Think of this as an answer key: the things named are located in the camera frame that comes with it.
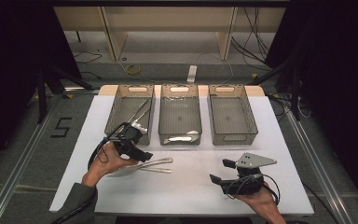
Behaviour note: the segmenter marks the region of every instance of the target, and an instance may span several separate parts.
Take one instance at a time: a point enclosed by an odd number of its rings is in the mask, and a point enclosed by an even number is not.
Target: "floor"
[[[246,59],[245,62],[242,55],[234,48],[230,48],[227,61],[219,60],[214,33],[129,33],[120,60],[116,62],[109,57],[103,33],[80,32],[81,42],[78,42],[75,32],[65,34],[74,55],[86,51],[77,55],[76,60],[80,71],[83,72],[84,80],[93,86],[123,82],[156,83],[165,78],[166,74],[170,74],[170,80],[186,82],[188,67],[191,64],[199,67],[196,82],[200,84],[219,83],[227,79],[229,79],[228,83],[248,83],[253,79],[253,75],[262,76],[266,73],[253,66],[268,69],[256,60]],[[243,44],[247,35],[235,34],[234,37]],[[262,34],[267,46],[273,36],[274,34]],[[258,57],[262,57],[254,39],[250,40],[248,49]],[[142,65],[141,75],[145,79],[125,76],[120,64],[131,63]],[[275,81],[276,77],[261,85],[265,93],[275,92]],[[67,88],[77,87],[67,80],[62,82]],[[34,152],[25,163],[25,169],[19,174],[20,180],[16,184],[14,193],[9,197],[8,203],[3,206],[0,223],[45,223],[44,220],[51,217],[48,211],[49,205],[60,184],[95,94],[96,92],[85,93],[83,91],[72,91],[64,96],[49,94],[48,104],[51,106],[52,113],[44,127],[36,124],[37,97],[30,101],[16,132],[7,143],[7,148],[0,153],[1,192],[1,188],[6,184],[17,162],[22,158],[24,149],[34,147]],[[310,154],[305,149],[304,143],[297,137],[295,127],[298,125],[304,128],[303,134],[310,140],[308,147],[315,152],[337,196],[344,204],[343,208],[350,217],[350,222],[347,223],[358,223],[358,191],[339,160],[334,156],[317,118],[314,116],[306,118],[309,111],[304,109],[301,121],[296,122],[293,121],[290,112],[283,111],[280,104],[271,101],[271,105],[278,115],[277,121],[279,121],[283,137],[302,181],[327,204],[330,210],[333,209],[330,205],[332,204],[331,200],[329,201],[330,197],[324,185],[321,185],[315,168],[311,165]],[[70,127],[70,130],[64,138],[53,138],[52,135],[62,134],[62,130],[55,129],[61,118],[71,118],[61,121],[61,126]],[[43,129],[41,136],[34,136],[34,131],[37,129]],[[36,139],[35,146],[29,145],[30,139]],[[309,223],[335,223],[316,196],[308,189],[307,193],[315,214],[311,217],[286,217],[286,219]],[[97,217],[97,223],[115,223],[115,220],[115,217]],[[256,224],[265,223],[259,217],[252,217],[252,220]]]

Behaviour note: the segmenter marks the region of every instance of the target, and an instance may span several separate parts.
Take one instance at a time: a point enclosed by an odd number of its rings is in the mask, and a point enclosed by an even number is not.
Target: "metal tongs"
[[[123,176],[123,175],[131,174],[137,170],[170,174],[172,172],[171,169],[151,168],[149,166],[154,166],[154,165],[158,165],[158,164],[162,164],[162,163],[172,163],[172,162],[173,162],[173,158],[164,158],[164,159],[157,160],[157,161],[144,162],[144,163],[138,164],[138,165],[124,166],[107,176],[109,176],[109,177]]]

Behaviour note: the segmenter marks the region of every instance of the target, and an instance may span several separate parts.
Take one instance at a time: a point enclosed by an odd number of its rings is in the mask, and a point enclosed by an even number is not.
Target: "gray plastic basket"
[[[258,130],[242,85],[210,85],[208,105],[215,146],[253,143]]]
[[[162,85],[158,135],[167,145],[199,145],[202,127],[196,85]]]
[[[133,122],[145,113],[138,123],[147,129],[147,134],[139,140],[138,145],[148,146],[154,103],[154,85],[119,85],[104,132],[110,134],[122,122],[129,122],[130,119]]]

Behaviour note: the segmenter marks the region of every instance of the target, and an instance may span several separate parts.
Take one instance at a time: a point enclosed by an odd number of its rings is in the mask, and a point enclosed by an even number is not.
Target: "hand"
[[[123,166],[136,165],[137,163],[138,161],[133,159],[121,158],[115,145],[109,142],[101,148],[89,170],[83,175],[82,184],[95,188],[104,175],[110,174]]]
[[[252,195],[233,195],[235,198],[247,203],[258,215],[265,218],[268,223],[286,223],[274,202],[271,193],[261,188],[260,191]]]

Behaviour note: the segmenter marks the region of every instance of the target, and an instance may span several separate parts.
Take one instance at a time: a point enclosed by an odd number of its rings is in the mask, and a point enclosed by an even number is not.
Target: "person's left hand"
[[[95,187],[98,181],[106,174],[110,174],[123,166],[136,165],[138,161],[121,158],[115,145],[111,142],[105,144],[98,152],[89,170],[83,176],[82,184]]]

